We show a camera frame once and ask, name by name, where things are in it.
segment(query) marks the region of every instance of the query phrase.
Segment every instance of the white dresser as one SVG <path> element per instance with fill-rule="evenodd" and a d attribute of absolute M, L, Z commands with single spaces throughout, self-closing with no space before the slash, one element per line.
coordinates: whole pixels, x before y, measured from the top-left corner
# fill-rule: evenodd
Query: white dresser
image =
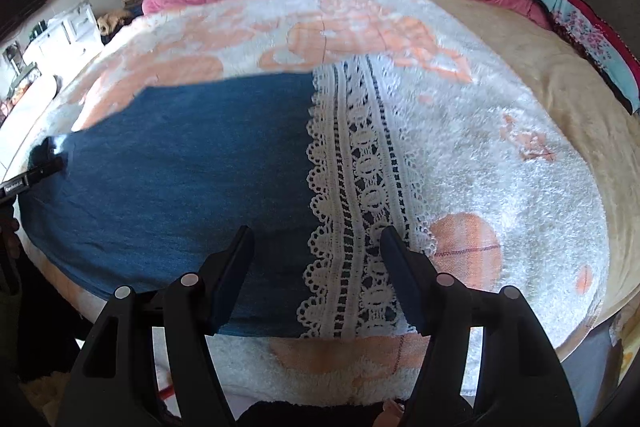
<path fill-rule="evenodd" d="M 50 20 L 23 57 L 43 74 L 56 76 L 64 88 L 103 48 L 94 13 L 84 1 Z"/>

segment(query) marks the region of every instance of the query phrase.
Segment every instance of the lace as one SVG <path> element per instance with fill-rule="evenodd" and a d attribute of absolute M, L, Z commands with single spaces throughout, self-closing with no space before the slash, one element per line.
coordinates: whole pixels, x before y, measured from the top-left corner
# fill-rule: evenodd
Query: lace
<path fill-rule="evenodd" d="M 313 295 L 302 302 L 298 320 L 304 337 L 344 339 L 405 333 L 408 326 L 380 257 L 380 233 L 394 225 L 412 247 L 433 239 L 423 223 L 416 227 L 396 133 L 368 57 L 318 68 L 312 119 L 313 142 L 307 155 L 314 164 L 307 181 L 315 196 L 311 209 L 320 226 L 309 240 L 316 256 L 304 280 Z"/>
<path fill-rule="evenodd" d="M 407 196 L 408 244 L 411 250 L 429 257 L 436 253 L 436 240 L 431 234 L 429 223 L 435 216 L 428 204 L 428 152 L 424 144 L 433 133 L 428 123 L 416 118 L 420 98 L 415 96 L 424 87 L 424 80 L 417 75 L 398 75 L 392 61 L 386 57 L 364 57 L 370 73 L 380 79 L 379 97 L 390 115 L 389 129 L 393 130 L 391 140 L 402 151 L 399 168 L 404 180 L 404 193 Z"/>

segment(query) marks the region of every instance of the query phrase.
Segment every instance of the beige blanket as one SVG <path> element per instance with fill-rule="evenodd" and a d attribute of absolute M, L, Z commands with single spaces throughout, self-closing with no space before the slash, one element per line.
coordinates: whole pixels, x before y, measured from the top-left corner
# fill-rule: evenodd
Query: beige blanket
<path fill-rule="evenodd" d="M 593 67 L 555 35 L 500 8 L 433 1 L 513 68 L 590 166 L 609 227 L 604 321 L 640 291 L 640 120 L 629 116 Z"/>

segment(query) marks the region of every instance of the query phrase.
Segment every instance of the drawer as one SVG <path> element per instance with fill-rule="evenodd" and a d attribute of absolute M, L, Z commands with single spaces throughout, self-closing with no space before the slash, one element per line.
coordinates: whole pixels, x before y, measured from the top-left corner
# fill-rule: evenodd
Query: drawer
<path fill-rule="evenodd" d="M 62 24 L 58 24 L 46 30 L 35 41 L 38 43 L 42 54 L 45 57 L 60 57 L 68 52 L 71 44 L 66 28 Z"/>
<path fill-rule="evenodd" d="M 86 7 L 73 10 L 65 22 L 74 40 L 78 40 L 87 32 L 93 30 L 96 25 L 94 16 L 90 12 L 90 9 Z"/>

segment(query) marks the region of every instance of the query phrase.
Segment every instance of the peach pattern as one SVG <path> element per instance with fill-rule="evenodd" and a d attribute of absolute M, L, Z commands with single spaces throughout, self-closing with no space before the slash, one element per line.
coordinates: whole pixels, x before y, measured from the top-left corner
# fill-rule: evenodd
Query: peach pattern
<path fill-rule="evenodd" d="M 494 229 L 476 214 L 449 214 L 431 225 L 437 247 L 434 265 L 469 288 L 492 291 L 502 269 Z"/>
<path fill-rule="evenodd" d="M 548 162 L 556 160 L 556 155 L 545 144 L 544 133 L 519 129 L 516 119 L 507 113 L 502 117 L 504 126 L 500 127 L 500 137 L 512 143 L 524 161 L 536 158 L 542 158 Z"/>
<path fill-rule="evenodd" d="M 575 290 L 579 295 L 584 295 L 591 288 L 591 284 L 593 283 L 593 270 L 591 266 L 585 264 L 580 268 L 580 272 L 578 273 L 578 279 L 575 282 Z"/>
<path fill-rule="evenodd" d="M 319 339 L 271 339 L 270 349 L 286 369 L 327 375 L 351 367 L 354 395 L 368 382 L 384 380 L 398 371 L 422 367 L 429 337 L 407 333 L 398 337 L 367 337 L 336 343 Z"/>
<path fill-rule="evenodd" d="M 240 71 L 310 71 L 364 53 L 385 54 L 397 66 L 451 82 L 472 82 L 468 60 L 392 2 L 224 0 L 168 10 L 132 26 L 129 37 L 115 39 L 105 50 L 111 55 L 79 79 L 93 87 L 74 129 L 123 110 L 148 86 L 211 82 Z"/>

